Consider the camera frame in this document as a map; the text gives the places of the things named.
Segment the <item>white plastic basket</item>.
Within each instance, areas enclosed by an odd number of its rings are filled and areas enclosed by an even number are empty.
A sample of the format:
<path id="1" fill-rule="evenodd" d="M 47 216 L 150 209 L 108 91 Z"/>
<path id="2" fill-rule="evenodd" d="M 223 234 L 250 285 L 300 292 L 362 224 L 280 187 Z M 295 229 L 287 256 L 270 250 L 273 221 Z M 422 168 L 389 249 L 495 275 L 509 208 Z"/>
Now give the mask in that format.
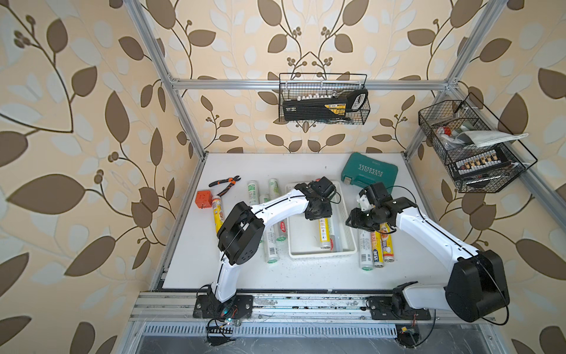
<path id="1" fill-rule="evenodd" d="M 292 259 L 340 258 L 358 252 L 356 237 L 345 224 L 348 212 L 341 199 L 340 184 L 337 181 L 333 184 L 337 195 L 330 204 L 329 218 L 311 221 L 303 214 L 288 218 L 288 253 Z"/>

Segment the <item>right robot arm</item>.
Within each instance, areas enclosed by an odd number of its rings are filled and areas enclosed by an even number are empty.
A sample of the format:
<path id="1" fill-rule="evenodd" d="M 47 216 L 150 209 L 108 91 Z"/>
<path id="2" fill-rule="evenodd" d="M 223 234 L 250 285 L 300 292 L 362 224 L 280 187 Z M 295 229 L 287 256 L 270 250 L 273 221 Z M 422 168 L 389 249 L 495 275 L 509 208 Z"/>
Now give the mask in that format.
<path id="1" fill-rule="evenodd" d="M 363 188 L 357 201 L 359 206 L 346 219 L 348 227 L 378 232 L 382 224 L 388 224 L 418 241 L 450 274 L 438 285 L 413 281 L 397 286 L 392 303 L 398 314 L 421 309 L 452 311 L 465 322 L 475 322 L 500 309 L 508 310 L 504 262 L 497 253 L 459 240 L 424 215 L 416 202 L 393 198 L 381 182 Z"/>

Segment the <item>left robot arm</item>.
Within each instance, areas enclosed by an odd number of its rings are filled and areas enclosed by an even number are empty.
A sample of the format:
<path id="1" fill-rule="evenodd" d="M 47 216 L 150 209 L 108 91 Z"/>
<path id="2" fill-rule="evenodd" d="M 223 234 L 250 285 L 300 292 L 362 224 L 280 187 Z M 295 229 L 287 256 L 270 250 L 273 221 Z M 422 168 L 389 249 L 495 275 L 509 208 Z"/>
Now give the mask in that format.
<path id="1" fill-rule="evenodd" d="M 303 214 L 308 221 L 331 217 L 336 194 L 336 186 L 321 177 L 263 204 L 236 204 L 217 233 L 220 268 L 209 292 L 216 302 L 223 305 L 236 295 L 240 266 L 255 256 L 267 229 L 294 215 Z"/>

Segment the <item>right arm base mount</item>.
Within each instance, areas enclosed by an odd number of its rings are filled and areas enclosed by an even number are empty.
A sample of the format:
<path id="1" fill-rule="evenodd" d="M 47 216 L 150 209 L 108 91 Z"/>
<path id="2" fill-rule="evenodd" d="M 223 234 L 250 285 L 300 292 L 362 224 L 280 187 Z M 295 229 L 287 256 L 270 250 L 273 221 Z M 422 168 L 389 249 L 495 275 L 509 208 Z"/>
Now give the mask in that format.
<path id="1" fill-rule="evenodd" d="M 367 299 L 366 306 L 373 320 L 432 320 L 430 311 L 411 308 L 398 296 L 371 296 Z"/>

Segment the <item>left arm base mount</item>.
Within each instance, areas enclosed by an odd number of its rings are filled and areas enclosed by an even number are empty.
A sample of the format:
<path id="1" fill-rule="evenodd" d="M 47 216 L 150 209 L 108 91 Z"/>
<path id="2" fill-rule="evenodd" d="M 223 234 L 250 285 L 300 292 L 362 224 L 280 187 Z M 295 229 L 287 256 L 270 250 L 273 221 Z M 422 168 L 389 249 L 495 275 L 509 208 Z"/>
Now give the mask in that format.
<path id="1" fill-rule="evenodd" d="M 205 294 L 197 297 L 192 316 L 196 319 L 247 319 L 251 317 L 253 306 L 252 295 L 234 295 L 220 302 L 215 295 Z"/>

